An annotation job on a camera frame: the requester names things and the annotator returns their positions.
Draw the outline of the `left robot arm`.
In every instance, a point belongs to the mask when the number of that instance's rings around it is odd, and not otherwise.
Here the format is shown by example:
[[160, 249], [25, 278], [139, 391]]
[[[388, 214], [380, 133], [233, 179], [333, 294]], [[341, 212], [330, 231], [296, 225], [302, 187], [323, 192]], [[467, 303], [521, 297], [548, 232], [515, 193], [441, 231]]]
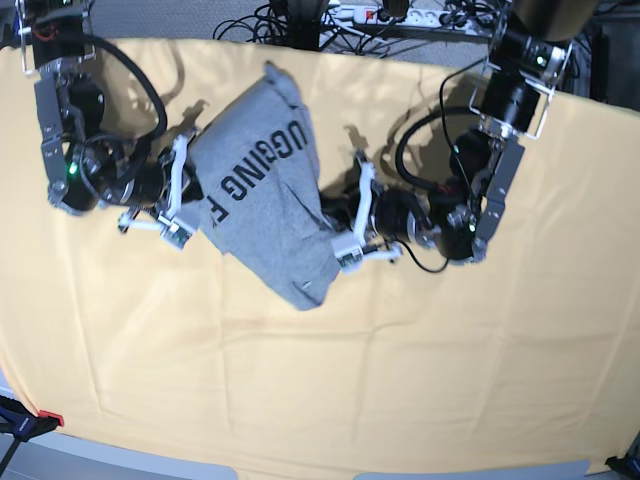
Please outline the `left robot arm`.
[[[539, 137], [541, 129], [531, 122], [546, 120], [573, 40], [597, 8], [595, 1], [506, 2], [488, 54], [477, 62], [491, 73], [482, 99], [466, 106], [441, 103], [399, 140], [394, 164], [408, 188], [381, 183], [374, 163], [363, 150], [355, 151], [356, 182], [339, 197], [322, 200], [337, 230], [331, 246], [343, 272], [367, 260], [395, 261], [412, 245], [437, 250], [445, 265], [485, 259], [524, 155], [519, 140]], [[450, 177], [437, 182], [410, 173], [404, 152], [413, 135], [435, 120], [466, 114], [479, 121], [457, 139], [445, 139]]]

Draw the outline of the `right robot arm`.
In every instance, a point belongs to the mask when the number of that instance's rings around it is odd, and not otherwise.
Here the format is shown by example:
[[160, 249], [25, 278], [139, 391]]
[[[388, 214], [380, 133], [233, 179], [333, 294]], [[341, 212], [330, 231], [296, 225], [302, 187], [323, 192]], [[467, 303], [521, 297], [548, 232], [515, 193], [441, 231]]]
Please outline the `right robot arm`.
[[[99, 205], [125, 208], [124, 223], [146, 212], [164, 223], [182, 205], [202, 199], [195, 169], [182, 156], [190, 140], [153, 156], [167, 131], [165, 106], [146, 74], [119, 47], [92, 31], [89, 1], [18, 1], [16, 20], [4, 45], [16, 48], [34, 85], [41, 154], [51, 205], [83, 216]], [[132, 138], [103, 129], [105, 94], [86, 63], [98, 52], [111, 55], [139, 82], [156, 123]]]

